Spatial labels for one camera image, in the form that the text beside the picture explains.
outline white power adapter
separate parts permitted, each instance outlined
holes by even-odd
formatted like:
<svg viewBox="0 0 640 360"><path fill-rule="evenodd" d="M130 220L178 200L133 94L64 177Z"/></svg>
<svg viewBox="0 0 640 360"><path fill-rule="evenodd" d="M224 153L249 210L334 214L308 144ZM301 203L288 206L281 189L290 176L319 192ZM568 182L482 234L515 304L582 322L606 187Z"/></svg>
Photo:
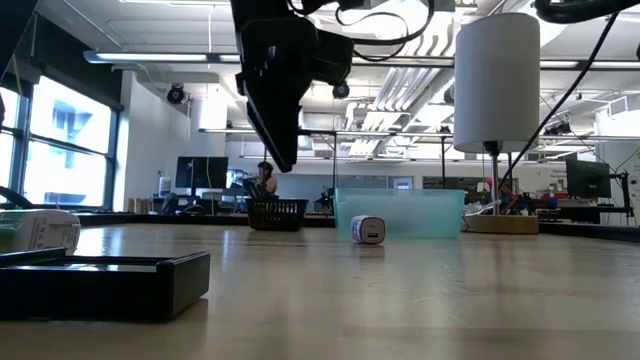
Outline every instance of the white power adapter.
<svg viewBox="0 0 640 360"><path fill-rule="evenodd" d="M384 220L375 216L361 215L351 220L351 235L360 244L377 245L384 241Z"/></svg>

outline white wall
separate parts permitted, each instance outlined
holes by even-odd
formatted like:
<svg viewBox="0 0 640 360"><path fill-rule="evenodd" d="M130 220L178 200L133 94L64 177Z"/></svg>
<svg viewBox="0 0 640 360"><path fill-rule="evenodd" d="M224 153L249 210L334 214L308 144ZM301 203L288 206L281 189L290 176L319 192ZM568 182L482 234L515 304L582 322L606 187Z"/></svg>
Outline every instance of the white wall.
<svg viewBox="0 0 640 360"><path fill-rule="evenodd" d="M257 165L260 159L239 158L244 148L244 155L262 154L262 144L229 142L226 145L226 154L229 157L229 168L244 170L248 173L257 173ZM501 164L500 171L504 173L506 164ZM414 187L422 188L423 176L440 176L442 167L440 163L403 162L345 162L338 161L338 175L382 175L382 176L411 176L414 177ZM303 160L294 166L292 174L305 175L332 175L333 162L328 160ZM482 164L455 164L447 163L446 176L482 177ZM485 177L491 176L490 164L485 166ZM564 164L526 164L514 171L514 177L519 179L520 189L535 193L537 190L548 189L549 184L557 183L559 178L566 179Z"/></svg>
<svg viewBox="0 0 640 360"><path fill-rule="evenodd" d="M114 210L127 209L128 199L158 192L158 171L175 180L178 156L188 153L191 120L135 79L123 75L114 187Z"/></svg>

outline wooden base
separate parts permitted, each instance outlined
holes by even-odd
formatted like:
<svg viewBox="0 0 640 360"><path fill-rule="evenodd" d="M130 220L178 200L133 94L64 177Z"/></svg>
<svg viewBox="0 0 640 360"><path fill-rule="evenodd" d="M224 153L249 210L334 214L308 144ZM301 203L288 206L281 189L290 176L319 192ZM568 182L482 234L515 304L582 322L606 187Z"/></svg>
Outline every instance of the wooden base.
<svg viewBox="0 0 640 360"><path fill-rule="evenodd" d="M484 234L537 234L538 217L509 215L466 216L466 231Z"/></svg>

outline ceiling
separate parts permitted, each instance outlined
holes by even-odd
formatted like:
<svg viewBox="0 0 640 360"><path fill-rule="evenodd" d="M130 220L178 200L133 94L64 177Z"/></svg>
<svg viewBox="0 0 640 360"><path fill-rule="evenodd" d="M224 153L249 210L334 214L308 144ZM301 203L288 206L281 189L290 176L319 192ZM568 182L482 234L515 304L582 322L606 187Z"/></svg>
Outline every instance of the ceiling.
<svg viewBox="0 0 640 360"><path fill-rule="evenodd" d="M507 0L511 4L526 3L527 0ZM488 14L499 0L477 0L475 16ZM76 36L89 46L100 51L149 51L149 52L228 52L236 53L235 34L229 6L167 6L165 4L122 3L120 0L41 0L38 11ZM333 12L320 13L323 28L340 31L331 23ZM570 25L554 40L542 48L545 58L587 58L605 21L596 19ZM640 42L640 23L618 21L604 44L601 59L635 59ZM153 74L153 83L161 89L169 87L166 74L207 73L217 74L220 82L236 100L229 114L234 125L246 123L243 99L235 93L235 74L238 65L162 65L149 67L145 71ZM351 98L374 99L385 84L388 68L354 67L348 78ZM542 72L542 96L553 106L577 76L576 72ZM196 96L204 96L207 84L186 84L186 89ZM640 72L592 72L579 87L585 92L584 99L605 96L615 91L640 90ZM332 87L314 84L301 104L306 113L345 114L349 101L335 100ZM563 109L578 108L586 100L571 100ZM541 104L541 116L548 107ZM593 109L572 114L575 126L588 129L593 123Z"/></svg>

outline person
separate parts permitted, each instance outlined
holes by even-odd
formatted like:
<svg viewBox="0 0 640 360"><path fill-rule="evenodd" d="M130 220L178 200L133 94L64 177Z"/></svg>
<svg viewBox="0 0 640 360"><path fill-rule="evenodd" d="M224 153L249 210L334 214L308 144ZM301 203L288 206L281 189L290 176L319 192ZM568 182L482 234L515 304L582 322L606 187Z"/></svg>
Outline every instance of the person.
<svg viewBox="0 0 640 360"><path fill-rule="evenodd" d="M273 165L266 161L258 164L260 171L260 185L268 195L275 195L278 191L278 179L273 175Z"/></svg>

